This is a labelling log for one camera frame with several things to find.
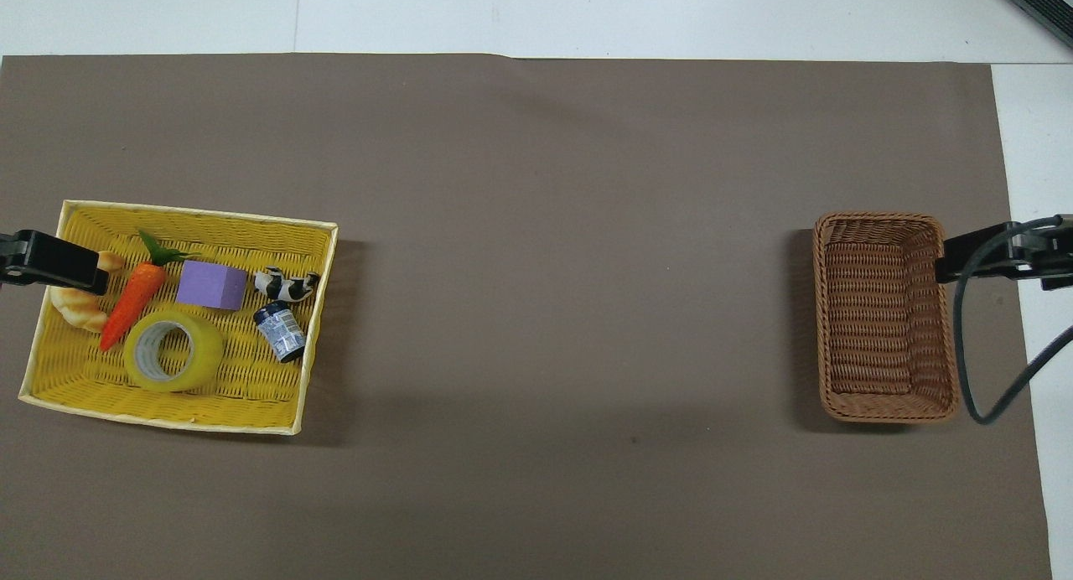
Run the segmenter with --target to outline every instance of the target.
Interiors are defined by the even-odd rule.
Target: orange carrot
[[[164,271],[165,263],[182,262],[188,255],[178,249],[161,248],[157,239],[148,233],[138,229],[145,248],[149,249],[149,262],[143,262],[134,267],[130,281],[123,286],[123,293],[119,294],[119,301],[116,308],[108,315],[108,321],[101,331],[101,352],[107,352],[120,337],[130,331],[138,316],[142,316],[145,306],[149,304],[152,296],[164,285],[167,273]]]

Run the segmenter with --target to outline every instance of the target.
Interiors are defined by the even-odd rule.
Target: black and white cow figurine
[[[253,288],[261,291],[273,301],[302,301],[309,297],[309,294],[317,289],[317,283],[321,282],[321,274],[315,271],[307,273],[305,279],[298,276],[284,279],[283,271],[276,266],[268,266],[266,270],[268,271],[253,273]]]

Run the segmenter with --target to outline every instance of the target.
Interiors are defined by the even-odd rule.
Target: white surface
[[[297,0],[0,0],[0,54],[291,51]]]
[[[1073,62],[1008,0],[0,0],[0,56],[294,49]],[[1073,213],[1073,65],[999,65],[995,87],[1013,217]],[[1073,323],[1073,289],[1026,283],[1021,304],[1030,355]],[[1071,358],[1032,385],[1060,580],[1073,579]]]
[[[1014,220],[1073,213],[1073,65],[1002,65],[991,72]],[[1073,288],[1043,293],[1034,281],[1019,288],[1032,358],[1073,325]],[[1050,565],[1055,578],[1073,578],[1073,352],[1061,352],[1030,389]]]

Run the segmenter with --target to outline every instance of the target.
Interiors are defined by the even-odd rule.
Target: brown wicker basket
[[[958,405],[936,282],[943,233],[918,213],[828,213],[813,233],[820,396],[842,420],[926,423]]]

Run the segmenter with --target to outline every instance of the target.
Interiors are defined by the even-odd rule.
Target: black bracket
[[[10,285],[73,286],[103,296],[107,271],[98,270],[97,252],[36,229],[0,234],[0,282]]]
[[[936,279],[939,282],[957,281],[961,268],[981,244],[1016,225],[1018,222],[1008,221],[944,240],[944,256],[936,259]],[[1015,236],[1005,247],[985,256],[973,276],[1005,276],[1014,281],[1040,279],[1043,291],[1073,286],[1073,227],[1059,225]]]

